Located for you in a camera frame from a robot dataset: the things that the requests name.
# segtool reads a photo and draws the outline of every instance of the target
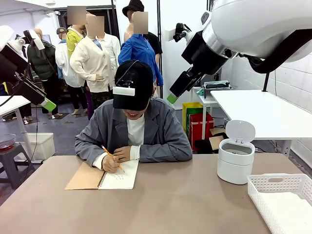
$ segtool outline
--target hand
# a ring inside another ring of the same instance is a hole
[[[100,75],[96,75],[96,81],[104,81],[104,77]]]
[[[109,173],[115,173],[119,165],[117,156],[106,155],[102,160],[103,170]]]
[[[130,160],[130,150],[131,146],[121,147],[114,151],[114,157],[118,157],[118,162],[125,162]]]

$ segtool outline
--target small trash can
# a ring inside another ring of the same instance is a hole
[[[231,120],[226,135],[229,139],[219,145],[217,175],[232,184],[246,184],[253,169],[255,148],[250,142],[255,128],[248,122]]]

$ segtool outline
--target white desk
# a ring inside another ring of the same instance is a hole
[[[312,138],[312,114],[273,94],[261,90],[211,93],[230,119],[255,127],[256,140],[283,140],[284,155],[289,155],[292,140]]]
[[[2,104],[4,101],[6,101],[10,96],[0,96],[0,104]],[[30,146],[30,141],[27,135],[27,131],[24,126],[23,119],[20,115],[19,107],[24,106],[26,104],[30,103],[29,100],[24,98],[23,96],[14,96],[11,100],[9,100],[6,104],[0,107],[0,117],[9,114],[11,112],[16,113],[16,117],[18,119],[20,132],[23,136],[23,139],[25,141],[26,145],[26,151],[28,153],[29,158],[32,156],[32,150]]]
[[[197,97],[200,104],[203,105],[203,128],[202,128],[202,135],[201,138],[205,139],[205,129],[206,129],[206,113],[207,113],[207,107],[209,107],[209,114],[213,116],[213,108],[219,107],[219,104],[216,100],[205,100],[204,96],[200,96],[197,94],[197,91],[200,90],[200,88],[193,88],[192,89],[192,101],[193,96]]]

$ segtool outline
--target stool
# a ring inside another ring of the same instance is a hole
[[[23,153],[28,162],[15,162],[14,157]],[[0,173],[6,172],[8,178],[0,178],[0,183],[10,183],[12,189],[17,189],[25,180],[26,173],[32,174],[35,171],[34,165],[31,163],[27,153],[21,144],[15,143],[13,147],[6,151],[0,151],[0,162],[3,167],[0,168]],[[23,171],[18,171],[17,166],[27,166]]]

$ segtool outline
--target yellow jacket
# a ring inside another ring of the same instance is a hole
[[[77,30],[72,27],[68,28],[66,34],[66,44],[68,50],[68,57],[70,58],[73,54],[76,45],[84,38],[82,34],[80,34]]]

